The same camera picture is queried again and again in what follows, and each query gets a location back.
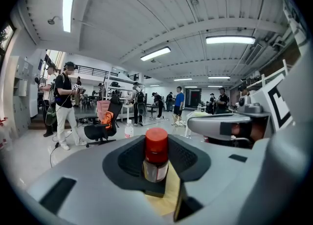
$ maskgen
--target black shorts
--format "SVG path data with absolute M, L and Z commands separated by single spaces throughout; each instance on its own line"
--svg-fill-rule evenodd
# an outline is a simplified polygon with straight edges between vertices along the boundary
M 174 107 L 174 114 L 177 114 L 178 116 L 181 116 L 181 112 L 182 112 L 182 110 L 179 110 L 179 106 L 175 106 Z

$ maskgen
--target door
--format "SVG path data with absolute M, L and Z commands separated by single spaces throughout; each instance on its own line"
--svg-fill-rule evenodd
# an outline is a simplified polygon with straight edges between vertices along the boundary
M 189 90 L 186 89 L 186 107 L 196 108 L 201 102 L 201 89 Z

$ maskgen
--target white pants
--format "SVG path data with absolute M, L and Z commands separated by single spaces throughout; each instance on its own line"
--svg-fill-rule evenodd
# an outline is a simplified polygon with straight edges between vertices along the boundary
M 75 119 L 75 113 L 74 108 L 64 108 L 60 107 L 58 104 L 55 106 L 55 110 L 57 113 L 57 120 L 58 120 L 58 139 L 59 142 L 65 142 L 65 134 L 64 134 L 64 128 L 65 128 L 65 120 L 68 119 L 68 122 L 72 128 L 72 136 L 75 141 L 75 145 L 79 144 L 79 135 L 77 132 L 77 123 Z

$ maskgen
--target blue t-shirt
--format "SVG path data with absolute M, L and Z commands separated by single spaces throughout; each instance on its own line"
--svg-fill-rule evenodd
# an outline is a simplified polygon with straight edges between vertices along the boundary
M 176 101 L 175 101 L 175 106 L 180 106 L 180 103 L 183 102 L 185 99 L 185 96 L 182 92 L 176 95 Z

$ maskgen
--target black and white marker board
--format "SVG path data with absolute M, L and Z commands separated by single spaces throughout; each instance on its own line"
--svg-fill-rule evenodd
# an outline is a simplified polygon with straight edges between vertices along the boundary
M 279 93 L 277 85 L 284 79 L 283 74 L 279 74 L 275 79 L 266 84 L 251 96 L 251 102 L 259 102 L 265 112 L 270 112 L 275 130 L 280 130 L 292 122 L 289 108 Z

